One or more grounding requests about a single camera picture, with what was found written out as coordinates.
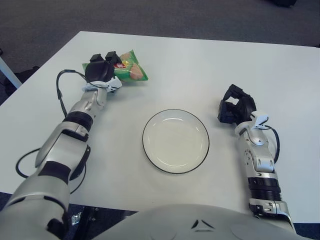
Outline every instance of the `black band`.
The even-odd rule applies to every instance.
[[[266,177],[249,177],[249,189],[251,191],[251,198],[281,201],[281,188],[278,180],[275,178]]]
[[[63,122],[72,122],[76,124],[80,124],[83,126],[88,132],[91,129],[92,124],[94,123],[92,117],[85,112],[82,111],[72,111],[69,112],[65,117]]]
[[[70,168],[56,161],[47,161],[38,176],[52,176],[68,184]]]

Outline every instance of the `white table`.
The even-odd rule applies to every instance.
[[[93,54],[131,49],[149,81],[126,84],[108,95],[90,132],[85,181],[71,203],[133,211],[194,203],[250,213],[234,126],[217,119],[220,100],[236,84],[278,130],[276,170],[293,221],[320,222],[320,50],[315,47],[79,32],[0,107],[1,192],[14,192],[23,181],[15,172],[17,159],[40,147],[63,119],[57,73],[83,72],[82,63]],[[64,74],[60,83],[70,109],[84,81]],[[159,171],[142,147],[149,118],[172,108],[196,115],[210,138],[203,164],[182,175]],[[34,171],[34,157],[21,164],[25,173]]]

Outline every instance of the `black triangle logo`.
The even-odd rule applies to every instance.
[[[192,225],[191,229],[193,229],[197,233],[199,232],[203,233],[203,232],[213,232],[215,227],[202,219],[201,221],[197,219]]]

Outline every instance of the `chip bag label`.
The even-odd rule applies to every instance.
[[[114,75],[124,82],[147,81],[148,76],[140,66],[133,50],[120,56],[122,64],[114,65]]]

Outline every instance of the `table leg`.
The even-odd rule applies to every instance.
[[[22,83],[17,78],[17,76],[11,71],[8,65],[0,57],[0,71],[9,79],[9,81],[18,89]]]

